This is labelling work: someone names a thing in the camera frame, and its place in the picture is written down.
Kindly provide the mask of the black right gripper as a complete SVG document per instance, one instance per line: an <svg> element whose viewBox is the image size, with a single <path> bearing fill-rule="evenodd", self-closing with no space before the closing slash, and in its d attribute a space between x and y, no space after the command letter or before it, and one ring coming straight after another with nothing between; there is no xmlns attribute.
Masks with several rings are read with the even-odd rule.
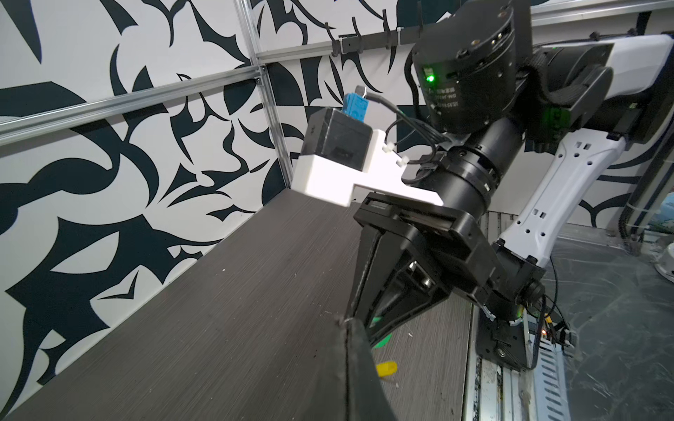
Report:
<svg viewBox="0 0 674 421"><path fill-rule="evenodd" d="M451 292L486 305L500 287L497 254L463 210L372 193L355 220L362 231L346 315L363 323L371 345Z"/></svg>

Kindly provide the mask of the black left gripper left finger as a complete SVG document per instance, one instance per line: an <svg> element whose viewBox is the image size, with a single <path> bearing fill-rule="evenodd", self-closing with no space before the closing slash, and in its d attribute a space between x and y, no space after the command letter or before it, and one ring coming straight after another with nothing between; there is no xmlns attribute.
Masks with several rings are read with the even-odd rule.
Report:
<svg viewBox="0 0 674 421"><path fill-rule="evenodd" d="M335 319L328 326L326 345L314 364L310 382L282 387L277 401L264 412L266 420L348 420L348 323Z"/></svg>

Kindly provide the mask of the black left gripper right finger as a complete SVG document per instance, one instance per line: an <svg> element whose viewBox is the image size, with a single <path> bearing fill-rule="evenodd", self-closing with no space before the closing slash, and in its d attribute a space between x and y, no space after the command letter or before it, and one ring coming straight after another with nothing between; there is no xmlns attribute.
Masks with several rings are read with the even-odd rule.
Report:
<svg viewBox="0 0 674 421"><path fill-rule="evenodd" d="M347 321L347 420L394 420L363 324Z"/></svg>

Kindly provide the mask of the yellow capped key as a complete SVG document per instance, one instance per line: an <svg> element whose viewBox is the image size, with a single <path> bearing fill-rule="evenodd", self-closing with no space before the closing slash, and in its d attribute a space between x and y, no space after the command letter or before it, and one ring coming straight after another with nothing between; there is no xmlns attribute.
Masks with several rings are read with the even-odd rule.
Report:
<svg viewBox="0 0 674 421"><path fill-rule="evenodd" d="M386 378L398 372L398 364L395 361L386 361L376 365L377 376Z"/></svg>

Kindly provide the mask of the green capped key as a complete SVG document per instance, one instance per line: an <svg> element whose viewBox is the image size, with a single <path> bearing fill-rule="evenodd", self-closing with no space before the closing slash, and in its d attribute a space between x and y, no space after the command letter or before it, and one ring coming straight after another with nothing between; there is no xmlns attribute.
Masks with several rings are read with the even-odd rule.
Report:
<svg viewBox="0 0 674 421"><path fill-rule="evenodd" d="M375 326L380 320L381 320L381 317L374 317L374 319L372 319L371 325ZM373 349L380 349L380 348L385 347L389 343L389 341L391 340L391 337L392 337L392 334L389 333L384 338L379 340L379 342L377 342L372 348Z"/></svg>

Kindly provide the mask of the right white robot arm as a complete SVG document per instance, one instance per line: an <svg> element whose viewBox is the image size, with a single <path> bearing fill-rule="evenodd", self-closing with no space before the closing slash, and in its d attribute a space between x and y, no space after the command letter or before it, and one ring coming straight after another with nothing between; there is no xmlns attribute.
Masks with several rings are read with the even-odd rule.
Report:
<svg viewBox="0 0 674 421"><path fill-rule="evenodd" d="M438 205L368 196L349 319L371 344L458 294L497 326L525 310L549 316L542 286L554 241L586 191L632 140L673 68L669 34L537 46L530 8L472 1L424 31L405 75L426 118L410 126L431 151L407 186ZM521 150L553 161L516 221L489 242L479 231Z"/></svg>

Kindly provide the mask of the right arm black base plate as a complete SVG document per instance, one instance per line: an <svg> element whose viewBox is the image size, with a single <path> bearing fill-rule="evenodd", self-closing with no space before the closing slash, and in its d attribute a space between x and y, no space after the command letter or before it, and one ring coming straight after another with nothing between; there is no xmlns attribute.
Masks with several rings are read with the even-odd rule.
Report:
<svg viewBox="0 0 674 421"><path fill-rule="evenodd" d="M476 352L483 359L517 372L530 370L528 340L526 323L510 326L502 320L491 321L479 312Z"/></svg>

